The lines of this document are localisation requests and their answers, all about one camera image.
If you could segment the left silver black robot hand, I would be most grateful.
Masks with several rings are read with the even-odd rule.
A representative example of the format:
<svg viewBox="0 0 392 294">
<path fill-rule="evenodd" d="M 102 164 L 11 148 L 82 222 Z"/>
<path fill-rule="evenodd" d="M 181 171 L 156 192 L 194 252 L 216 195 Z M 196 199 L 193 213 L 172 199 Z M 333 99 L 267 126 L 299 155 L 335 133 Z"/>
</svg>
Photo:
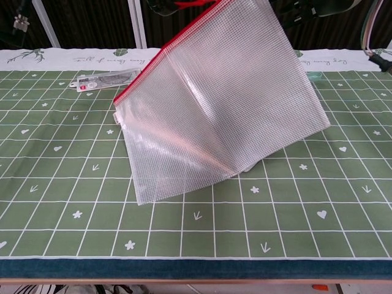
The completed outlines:
<svg viewBox="0 0 392 294">
<path fill-rule="evenodd" d="M 146 2 L 154 13 L 163 17 L 172 15 L 180 9 L 173 0 L 146 0 Z"/>
</svg>

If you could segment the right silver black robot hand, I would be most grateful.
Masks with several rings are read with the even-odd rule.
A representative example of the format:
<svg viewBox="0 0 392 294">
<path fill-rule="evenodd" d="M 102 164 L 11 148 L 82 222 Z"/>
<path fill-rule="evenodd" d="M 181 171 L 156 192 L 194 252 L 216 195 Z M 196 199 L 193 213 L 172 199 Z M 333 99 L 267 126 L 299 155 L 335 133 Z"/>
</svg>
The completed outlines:
<svg viewBox="0 0 392 294">
<path fill-rule="evenodd" d="M 298 25 L 317 17 L 328 17 L 354 8 L 360 1 L 354 0 L 314 0 L 292 1 L 289 11 L 297 11 L 288 25 Z"/>
</svg>

